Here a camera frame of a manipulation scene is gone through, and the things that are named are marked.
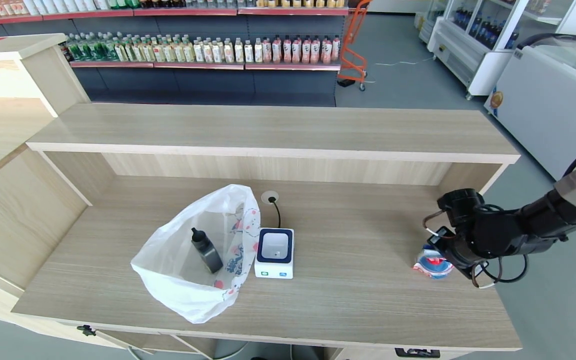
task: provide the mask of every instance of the plastic bag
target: plastic bag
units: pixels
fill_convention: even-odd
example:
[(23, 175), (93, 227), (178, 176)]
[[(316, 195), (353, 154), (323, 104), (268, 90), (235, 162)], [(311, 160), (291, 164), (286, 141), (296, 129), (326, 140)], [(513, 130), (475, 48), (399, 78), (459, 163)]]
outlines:
[[(261, 215), (250, 187), (231, 184), (191, 203), (158, 228), (130, 261), (148, 292), (193, 324), (233, 305), (257, 254)], [(221, 256), (211, 273), (192, 244), (203, 230)]]

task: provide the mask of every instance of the beverage bottle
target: beverage bottle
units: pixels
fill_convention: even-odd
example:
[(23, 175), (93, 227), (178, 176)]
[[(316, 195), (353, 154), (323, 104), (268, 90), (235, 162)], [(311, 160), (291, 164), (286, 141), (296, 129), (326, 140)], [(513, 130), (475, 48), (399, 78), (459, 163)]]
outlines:
[(275, 64), (282, 62), (282, 40), (279, 35), (274, 35), (274, 41), (272, 42), (272, 62)]
[(212, 64), (215, 61), (213, 57), (213, 47), (208, 42), (208, 39), (210, 38), (206, 38), (203, 41), (203, 59), (206, 63)]
[(247, 63), (255, 62), (255, 56), (253, 55), (252, 51), (252, 44), (250, 43), (249, 39), (246, 40), (246, 45), (244, 45), (244, 55)]
[(311, 62), (311, 37), (306, 35), (306, 39), (301, 45), (301, 63), (310, 64)]
[(508, 39), (508, 43), (505, 44), (506, 49), (512, 49), (515, 47), (515, 43), (519, 38), (519, 27), (515, 27), (512, 34), (510, 34), (510, 38)]
[(235, 62), (235, 54), (233, 50), (233, 44), (231, 39), (227, 38), (223, 45), (223, 56), (226, 59), (226, 63), (232, 64)]
[(256, 38), (256, 41), (254, 42), (254, 62), (255, 63), (261, 63), (264, 61), (264, 47), (261, 44), (261, 39), (260, 38)]
[(221, 64), (224, 59), (222, 59), (222, 51), (217, 44), (217, 40), (212, 41), (212, 57), (214, 58), (214, 62), (217, 64)]
[(339, 52), (341, 51), (341, 40), (339, 35), (334, 35), (332, 40), (332, 52), (330, 53), (330, 60), (336, 62), (339, 60)]
[[(123, 39), (123, 48), (126, 51), (126, 55), (128, 55), (128, 61), (136, 62), (137, 55), (135, 55), (135, 47), (133, 46), (133, 39), (131, 38), (124, 38)], [(115, 57), (118, 57), (117, 51), (113, 51)]]
[(263, 38), (263, 41), (261, 43), (262, 47), (261, 53), (263, 55), (264, 63), (270, 63), (270, 61), (272, 61), (273, 59), (272, 46), (273, 44), (270, 43), (270, 40), (268, 38)]
[(490, 16), (488, 16), (486, 18), (486, 21), (482, 22), (481, 26), (479, 27), (476, 39), (480, 43), (484, 43), (484, 39), (486, 38), (486, 33), (488, 32), (489, 27), (490, 27)]
[(80, 60), (90, 60), (90, 48), (81, 35), (75, 35), (75, 43), (79, 48)]
[(292, 63), (299, 64), (302, 61), (302, 38), (297, 37), (292, 41)]
[(480, 28), (480, 25), (482, 25), (482, 12), (479, 11), (477, 12), (477, 17), (475, 18), (475, 20), (472, 22), (472, 27), (470, 28), (470, 36), (471, 37), (476, 37), (477, 32)]
[(324, 64), (330, 64), (332, 55), (332, 41), (330, 41), (329, 37), (324, 37), (324, 41), (322, 42), (321, 46), (321, 61)]
[(290, 41), (290, 36), (286, 35), (283, 41), (283, 62), (290, 63), (293, 61), (291, 53), (293, 52), (293, 45)]
[(315, 39), (310, 44), (310, 63), (317, 64), (320, 62), (320, 50), (322, 48), (322, 42), (319, 36), (315, 36)]

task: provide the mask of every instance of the power cord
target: power cord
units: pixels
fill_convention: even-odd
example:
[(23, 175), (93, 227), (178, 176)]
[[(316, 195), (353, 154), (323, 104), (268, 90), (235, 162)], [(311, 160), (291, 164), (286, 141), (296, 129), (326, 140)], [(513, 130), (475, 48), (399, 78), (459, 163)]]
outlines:
[(281, 212), (279, 212), (279, 207), (277, 206), (277, 199), (274, 196), (270, 196), (268, 198), (268, 201), (274, 205), (274, 208), (277, 210), (277, 217), (279, 218), (279, 224), (277, 225), (277, 228), (281, 228), (282, 227), (282, 214)]

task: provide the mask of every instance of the wooden counter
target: wooden counter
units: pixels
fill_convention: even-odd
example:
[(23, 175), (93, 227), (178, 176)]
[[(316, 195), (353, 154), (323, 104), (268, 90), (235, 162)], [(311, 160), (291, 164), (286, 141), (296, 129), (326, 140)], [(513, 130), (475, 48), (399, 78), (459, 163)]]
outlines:
[[(412, 269), (437, 198), (483, 192), (519, 158), (479, 111), (78, 104), (27, 145), (91, 206), (16, 313), (112, 331), (451, 354), (442, 358), (521, 348), (494, 289)], [(192, 325), (150, 296), (130, 260), (158, 227), (230, 183), (279, 192), (282, 224), (295, 229), (295, 279), (251, 275), (235, 305)], [(274, 226), (274, 207), (261, 212)]]

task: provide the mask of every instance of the gray floor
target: gray floor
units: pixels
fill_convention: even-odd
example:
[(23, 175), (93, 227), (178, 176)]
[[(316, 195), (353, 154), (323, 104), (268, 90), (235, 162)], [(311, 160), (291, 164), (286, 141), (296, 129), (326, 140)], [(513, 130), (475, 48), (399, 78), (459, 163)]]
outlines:
[[(356, 84), (348, 88), (338, 87), (336, 98), (339, 107), (482, 109), (483, 99), (466, 101), (466, 89), (439, 62), (428, 60), (418, 64), (376, 65), (419, 62), (430, 57), (418, 40), (412, 21), (410, 16), (368, 16), (353, 48), (368, 59), (368, 80), (374, 83), (366, 84), (365, 92), (359, 91)], [(515, 208), (534, 201), (551, 188), (552, 180), (528, 155), (524, 155), (494, 183), (486, 194), (486, 201)], [(513, 276), (513, 272), (516, 274), (521, 266), (521, 259), (507, 258), (504, 261), (504, 275)], [(524, 349), (511, 353), (471, 353), (461, 360), (576, 359), (576, 233), (570, 236), (569, 242), (558, 243), (545, 253), (531, 256), (530, 271), (522, 281), (499, 284), (496, 289)], [(240, 342), (222, 341), (217, 355), (230, 354), (240, 346)], [(262, 356), (268, 360), (290, 358), (288, 346), (256, 343), (247, 346), (242, 354), (233, 359), (247, 360), (252, 356)], [(193, 356), (173, 353), (142, 357), (196, 360)], [(8, 358), (128, 360), (132, 357), (124, 350), (38, 335), (0, 322), (0, 359)], [(310, 360), (315, 356), (311, 349), (296, 346), (295, 358)]]

